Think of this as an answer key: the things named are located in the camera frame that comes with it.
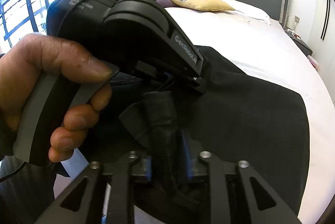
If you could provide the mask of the left hand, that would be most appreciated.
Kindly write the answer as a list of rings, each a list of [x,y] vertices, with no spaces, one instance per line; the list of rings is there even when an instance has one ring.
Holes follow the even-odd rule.
[[[37,33],[24,36],[1,57],[1,134],[7,144],[1,149],[3,155],[11,154],[22,109],[42,71],[62,74],[76,83],[105,82],[112,74],[102,61],[74,41]],[[111,87],[106,84],[96,91],[88,104],[66,112],[63,124],[50,137],[48,157],[51,162],[72,157],[74,149],[82,145],[88,129],[97,123],[111,95]]]

